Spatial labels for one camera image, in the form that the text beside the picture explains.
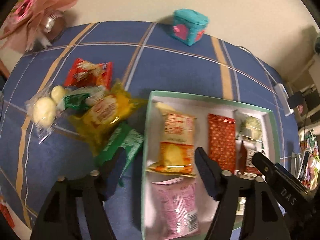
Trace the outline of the yellow orange bread packet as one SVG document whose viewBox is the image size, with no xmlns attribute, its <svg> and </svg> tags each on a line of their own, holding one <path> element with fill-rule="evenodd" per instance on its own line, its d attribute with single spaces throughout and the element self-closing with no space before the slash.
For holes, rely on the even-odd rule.
<svg viewBox="0 0 320 240">
<path fill-rule="evenodd" d="M 166 176 L 197 177 L 195 173 L 196 117 L 163 103 L 155 103 L 161 114 L 162 126 L 158 161 L 148 166 L 147 172 Z"/>
</svg>

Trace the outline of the teal box with pink hearts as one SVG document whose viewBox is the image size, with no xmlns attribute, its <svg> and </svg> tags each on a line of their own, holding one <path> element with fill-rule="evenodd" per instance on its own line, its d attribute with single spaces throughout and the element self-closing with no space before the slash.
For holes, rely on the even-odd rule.
<svg viewBox="0 0 320 240">
<path fill-rule="evenodd" d="M 182 43 L 192 46 L 198 42 L 209 23 L 204 14 L 191 9 L 178 9 L 173 13 L 170 35 Z"/>
</svg>

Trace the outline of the black power adapter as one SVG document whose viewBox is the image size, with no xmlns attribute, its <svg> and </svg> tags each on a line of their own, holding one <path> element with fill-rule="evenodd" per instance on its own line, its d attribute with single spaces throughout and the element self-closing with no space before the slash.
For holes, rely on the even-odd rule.
<svg viewBox="0 0 320 240">
<path fill-rule="evenodd" d="M 287 99 L 287 103 L 290 109 L 299 108 L 300 106 L 303 107 L 303 102 L 304 102 L 304 96 L 301 91 L 297 91 L 293 93 Z"/>
</svg>

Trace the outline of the red white milk biscuit packet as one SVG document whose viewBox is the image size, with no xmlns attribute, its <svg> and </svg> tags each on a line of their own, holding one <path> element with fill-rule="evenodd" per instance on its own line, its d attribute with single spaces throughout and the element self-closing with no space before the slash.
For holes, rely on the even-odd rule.
<svg viewBox="0 0 320 240">
<path fill-rule="evenodd" d="M 240 150 L 238 154 L 238 174 L 250 177 L 260 176 L 261 172 L 253 165 L 253 155 L 258 152 L 253 144 L 248 144 L 241 141 Z"/>
</svg>

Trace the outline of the clear bag of white balls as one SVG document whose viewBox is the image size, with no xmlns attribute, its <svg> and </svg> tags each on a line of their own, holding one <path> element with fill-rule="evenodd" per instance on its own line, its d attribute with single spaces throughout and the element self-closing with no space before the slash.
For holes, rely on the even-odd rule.
<svg viewBox="0 0 320 240">
<path fill-rule="evenodd" d="M 66 88 L 49 84 L 25 102 L 27 115 L 31 117 L 40 144 L 52 134 L 55 120 L 62 113 L 61 103 L 66 95 Z"/>
</svg>

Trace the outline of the green snack packet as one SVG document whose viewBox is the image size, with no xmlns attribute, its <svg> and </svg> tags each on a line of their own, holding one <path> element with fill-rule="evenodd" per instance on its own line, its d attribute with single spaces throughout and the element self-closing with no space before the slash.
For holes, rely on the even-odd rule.
<svg viewBox="0 0 320 240">
<path fill-rule="evenodd" d="M 122 147 L 126 152 L 126 163 L 120 174 L 119 185 L 123 187 L 124 183 L 122 176 L 140 151 L 143 142 L 143 135 L 133 129 L 127 122 L 121 122 L 111 134 L 107 145 L 99 155 L 95 157 L 95 165 L 98 167 L 102 166 L 105 161 L 109 161 L 113 158 L 119 147 Z"/>
</svg>

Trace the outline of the smartphone on stand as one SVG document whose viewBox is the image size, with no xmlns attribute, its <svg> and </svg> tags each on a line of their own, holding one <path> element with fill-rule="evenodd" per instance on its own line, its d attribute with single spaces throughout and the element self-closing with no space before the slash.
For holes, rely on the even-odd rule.
<svg viewBox="0 0 320 240">
<path fill-rule="evenodd" d="M 304 151 L 304 153 L 292 153 L 291 154 L 291 174 L 298 180 L 302 180 L 304 173 L 308 166 L 308 161 L 311 156 L 310 151 Z"/>
</svg>

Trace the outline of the pink paper flower bouquet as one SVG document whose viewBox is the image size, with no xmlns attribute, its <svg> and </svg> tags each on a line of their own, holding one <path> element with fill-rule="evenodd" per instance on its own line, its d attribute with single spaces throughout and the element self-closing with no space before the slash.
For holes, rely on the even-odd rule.
<svg viewBox="0 0 320 240">
<path fill-rule="evenodd" d="M 52 46 L 48 35 L 54 28 L 51 15 L 58 18 L 75 6 L 78 0 L 19 0 L 4 21 L 1 49 L 10 48 L 18 53 L 34 49 L 36 44 L 43 48 Z"/>
</svg>

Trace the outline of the red snack packet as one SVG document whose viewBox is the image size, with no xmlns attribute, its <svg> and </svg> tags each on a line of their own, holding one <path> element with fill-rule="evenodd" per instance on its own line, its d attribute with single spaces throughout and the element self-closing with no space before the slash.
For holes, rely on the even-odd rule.
<svg viewBox="0 0 320 240">
<path fill-rule="evenodd" d="M 75 59 L 64 82 L 65 87 L 111 88 L 113 63 L 91 63 L 81 58 Z"/>
</svg>

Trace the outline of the red patterned wafer packet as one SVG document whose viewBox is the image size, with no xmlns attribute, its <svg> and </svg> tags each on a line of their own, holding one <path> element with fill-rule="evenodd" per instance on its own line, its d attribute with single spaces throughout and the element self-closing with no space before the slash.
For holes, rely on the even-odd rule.
<svg viewBox="0 0 320 240">
<path fill-rule="evenodd" d="M 232 174 L 236 168 L 235 120 L 208 114 L 209 158 Z"/>
</svg>

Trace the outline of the round cookie clear packet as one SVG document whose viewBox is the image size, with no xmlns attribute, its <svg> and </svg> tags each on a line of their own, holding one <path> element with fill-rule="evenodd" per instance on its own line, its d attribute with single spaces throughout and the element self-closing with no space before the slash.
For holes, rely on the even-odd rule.
<svg viewBox="0 0 320 240">
<path fill-rule="evenodd" d="M 238 114 L 237 118 L 238 136 L 245 141 L 261 141 L 263 130 L 261 121 L 251 115 Z"/>
</svg>

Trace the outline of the blue plaid tablecloth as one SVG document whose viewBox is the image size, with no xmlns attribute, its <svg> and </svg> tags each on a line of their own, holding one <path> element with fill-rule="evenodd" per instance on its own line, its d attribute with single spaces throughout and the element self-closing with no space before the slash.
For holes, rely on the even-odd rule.
<svg viewBox="0 0 320 240">
<path fill-rule="evenodd" d="M 123 80 L 133 97 L 143 99 L 154 90 L 225 98 L 224 76 L 229 75 L 235 101 L 274 113 L 279 160 L 290 168 L 291 153 L 299 151 L 298 130 L 294 116 L 285 116 L 273 91 L 273 84 L 282 81 L 280 75 L 237 46 L 209 35 L 186 46 L 168 29 L 164 24 L 135 21 L 80 25 L 67 29 L 49 49 L 19 59 L 3 88 L 1 194 L 22 239 L 30 237 L 58 176 L 79 178 L 93 168 L 87 144 L 68 120 L 61 118 L 40 144 L 25 113 L 25 102 L 41 85 L 64 83 L 78 57 L 113 62 L 113 78 Z"/>
</svg>

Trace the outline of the teal-rimmed white tray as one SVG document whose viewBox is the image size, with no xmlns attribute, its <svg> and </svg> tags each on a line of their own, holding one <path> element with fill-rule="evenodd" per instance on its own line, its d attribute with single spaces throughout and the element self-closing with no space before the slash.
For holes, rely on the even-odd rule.
<svg viewBox="0 0 320 240">
<path fill-rule="evenodd" d="M 224 176 L 256 185 L 261 152 L 277 163 L 271 110 L 220 98 L 154 90 L 145 122 L 142 179 L 144 239 L 204 239 Z"/>
</svg>

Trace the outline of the yellow snack packet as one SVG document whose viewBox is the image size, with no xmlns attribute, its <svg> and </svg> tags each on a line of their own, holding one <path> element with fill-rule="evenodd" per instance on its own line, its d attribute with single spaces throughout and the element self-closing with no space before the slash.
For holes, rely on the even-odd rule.
<svg viewBox="0 0 320 240">
<path fill-rule="evenodd" d="M 112 131 L 119 123 L 127 120 L 147 103 L 146 99 L 133 98 L 118 80 L 109 94 L 98 100 L 84 114 L 70 116 L 69 121 L 96 157 L 107 145 Z"/>
</svg>

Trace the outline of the white power strip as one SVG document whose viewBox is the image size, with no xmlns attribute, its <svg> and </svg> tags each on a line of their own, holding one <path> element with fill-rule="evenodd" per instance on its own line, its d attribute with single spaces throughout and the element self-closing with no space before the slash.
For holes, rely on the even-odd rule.
<svg viewBox="0 0 320 240">
<path fill-rule="evenodd" d="M 290 108 L 289 103 L 287 101 L 289 96 L 284 85 L 282 83 L 277 83 L 273 88 L 283 106 L 285 116 L 293 114 L 294 111 Z"/>
</svg>

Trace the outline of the green white small packet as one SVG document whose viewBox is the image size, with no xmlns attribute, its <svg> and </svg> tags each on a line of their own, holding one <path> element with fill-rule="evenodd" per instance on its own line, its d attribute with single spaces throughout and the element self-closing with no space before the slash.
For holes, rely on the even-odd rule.
<svg viewBox="0 0 320 240">
<path fill-rule="evenodd" d="M 104 86 L 66 88 L 66 94 L 57 104 L 57 108 L 64 111 L 68 108 L 76 111 L 87 111 L 99 100 L 107 96 L 108 90 Z"/>
</svg>

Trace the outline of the pink snack packet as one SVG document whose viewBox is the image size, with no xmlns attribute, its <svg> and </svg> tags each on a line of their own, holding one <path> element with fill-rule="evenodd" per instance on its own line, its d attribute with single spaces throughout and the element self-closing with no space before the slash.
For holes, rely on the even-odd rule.
<svg viewBox="0 0 320 240">
<path fill-rule="evenodd" d="M 163 224 L 163 239 L 195 235 L 199 231 L 196 207 L 196 180 L 178 177 L 153 182 L 159 215 Z"/>
</svg>

